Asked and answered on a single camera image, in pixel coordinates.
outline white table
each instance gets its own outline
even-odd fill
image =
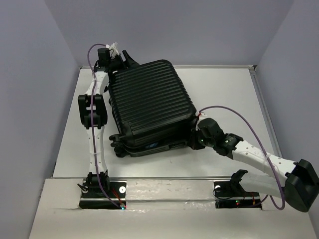
[[[197,109],[209,105],[223,105],[240,112],[253,126],[267,151],[274,153],[266,123],[248,69],[177,68]],[[85,178],[89,168],[89,144],[80,122],[77,97],[87,91],[92,79],[88,69],[80,71],[68,116],[54,178]],[[258,170],[219,156],[212,149],[193,151],[190,148],[172,150],[139,158],[117,158],[108,136],[118,133],[104,94],[109,114],[104,130],[104,155],[112,178],[172,178],[230,176],[238,169],[260,173]],[[235,114],[223,109],[207,110],[225,132],[242,136],[256,146],[257,142],[245,123]]]
[[[216,209],[212,181],[128,181],[124,211],[78,209],[77,183],[45,181],[30,239],[316,239],[308,214],[290,206]]]

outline ribbed suitcase shell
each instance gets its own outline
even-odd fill
[[[128,147],[141,147],[190,130],[196,108],[172,64],[159,60],[116,72],[110,104]]]

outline table surface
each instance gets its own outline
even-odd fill
[[[127,209],[77,207],[81,179],[47,179],[30,239],[315,239],[310,218],[268,199],[260,209],[216,209],[208,180],[130,180]]]
[[[177,68],[197,109],[222,105],[240,112],[251,123],[268,152],[274,153],[262,111],[248,69]],[[87,91],[92,80],[88,69],[80,71],[68,116],[61,148],[54,170],[54,178],[84,178],[89,169],[89,143],[80,122],[77,97]],[[104,155],[111,178],[172,178],[230,176],[238,169],[260,171],[240,162],[234,162],[212,149],[194,151],[190,148],[172,150],[139,158],[117,158],[110,147],[108,136],[118,133],[104,94],[108,124],[104,130]],[[257,141],[249,128],[235,114],[223,109],[207,110],[206,114],[217,120],[224,132],[242,136],[253,145]]]

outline black suitcase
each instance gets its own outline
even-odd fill
[[[109,103],[119,130],[110,140],[118,157],[187,146],[196,108],[169,61],[150,62],[109,77]]]

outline gray wall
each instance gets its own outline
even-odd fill
[[[319,1],[296,0],[257,68],[284,157],[319,171]],[[311,210],[319,235],[319,199]]]
[[[28,238],[79,72],[43,0],[0,7],[0,238]]]
[[[292,0],[45,0],[71,52],[117,41],[138,62],[257,64]]]

